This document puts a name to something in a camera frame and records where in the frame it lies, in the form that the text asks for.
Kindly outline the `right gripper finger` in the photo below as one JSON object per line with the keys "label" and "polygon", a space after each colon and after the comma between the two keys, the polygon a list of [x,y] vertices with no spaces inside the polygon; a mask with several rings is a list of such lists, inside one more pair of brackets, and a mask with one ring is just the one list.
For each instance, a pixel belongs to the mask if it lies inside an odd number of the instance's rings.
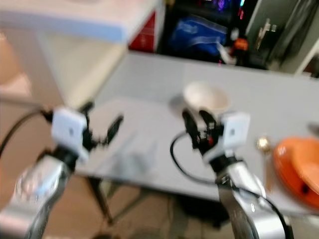
{"label": "right gripper finger", "polygon": [[217,120],[214,114],[208,112],[207,110],[200,110],[199,116],[205,123],[205,132],[206,134],[215,134],[217,133]]}
{"label": "right gripper finger", "polygon": [[194,117],[188,109],[182,110],[182,118],[185,124],[185,132],[189,134],[192,141],[200,141],[200,130]]}

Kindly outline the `cream white bowl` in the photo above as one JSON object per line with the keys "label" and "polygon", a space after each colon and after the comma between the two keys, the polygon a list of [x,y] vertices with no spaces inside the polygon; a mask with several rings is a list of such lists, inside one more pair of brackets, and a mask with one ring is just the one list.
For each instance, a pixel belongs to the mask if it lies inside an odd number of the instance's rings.
{"label": "cream white bowl", "polygon": [[218,116],[227,112],[231,106],[230,98],[223,89],[205,81],[187,84],[182,90],[182,97],[189,111],[194,114],[205,110]]}

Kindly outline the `small golden object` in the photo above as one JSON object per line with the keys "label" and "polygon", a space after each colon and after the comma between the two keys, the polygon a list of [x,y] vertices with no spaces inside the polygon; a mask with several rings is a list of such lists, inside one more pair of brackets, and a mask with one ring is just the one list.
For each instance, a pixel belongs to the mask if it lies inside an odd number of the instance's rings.
{"label": "small golden object", "polygon": [[273,150],[271,140],[268,136],[258,137],[256,142],[256,148],[264,154],[270,153]]}

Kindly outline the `small orange object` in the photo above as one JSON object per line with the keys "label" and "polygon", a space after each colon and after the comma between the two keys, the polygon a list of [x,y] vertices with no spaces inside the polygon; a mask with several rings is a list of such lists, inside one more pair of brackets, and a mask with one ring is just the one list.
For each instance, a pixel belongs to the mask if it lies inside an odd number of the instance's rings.
{"label": "small orange object", "polygon": [[233,42],[232,52],[248,51],[249,43],[246,38],[238,38]]}

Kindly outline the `blue plastic bag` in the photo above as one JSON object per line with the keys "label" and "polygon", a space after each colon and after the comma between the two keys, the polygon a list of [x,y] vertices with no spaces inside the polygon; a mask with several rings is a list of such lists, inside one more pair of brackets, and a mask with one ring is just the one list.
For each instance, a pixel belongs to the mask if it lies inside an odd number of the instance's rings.
{"label": "blue plastic bag", "polygon": [[175,52],[219,56],[218,46],[225,44],[227,32],[227,27],[192,14],[177,21],[168,48]]}

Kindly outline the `white table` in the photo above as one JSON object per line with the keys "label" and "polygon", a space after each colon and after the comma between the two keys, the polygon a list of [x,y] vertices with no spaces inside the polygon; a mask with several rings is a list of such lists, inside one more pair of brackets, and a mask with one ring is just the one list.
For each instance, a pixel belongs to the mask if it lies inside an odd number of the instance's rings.
{"label": "white table", "polygon": [[20,68],[4,97],[79,107],[95,98],[164,0],[0,0],[0,29]]}

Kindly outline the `red box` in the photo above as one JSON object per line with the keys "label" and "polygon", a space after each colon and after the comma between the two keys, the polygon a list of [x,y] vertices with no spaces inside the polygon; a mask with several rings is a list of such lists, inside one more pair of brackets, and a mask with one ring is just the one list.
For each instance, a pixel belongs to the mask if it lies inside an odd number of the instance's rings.
{"label": "red box", "polygon": [[129,50],[154,53],[157,49],[157,12],[153,12],[134,40],[128,46]]}

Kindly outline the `dark table leg frame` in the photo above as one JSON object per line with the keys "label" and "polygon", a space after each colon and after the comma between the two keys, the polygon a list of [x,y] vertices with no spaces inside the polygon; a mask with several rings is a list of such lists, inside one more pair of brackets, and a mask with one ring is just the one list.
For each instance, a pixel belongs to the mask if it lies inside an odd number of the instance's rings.
{"label": "dark table leg frame", "polygon": [[107,199],[102,193],[102,188],[100,187],[101,183],[103,183],[104,180],[102,178],[86,177],[86,181],[90,187],[91,193],[93,194],[94,200],[96,200],[98,207],[100,207],[102,216],[104,217],[107,225],[108,226],[113,225],[113,217],[110,214],[110,209],[107,203]]}

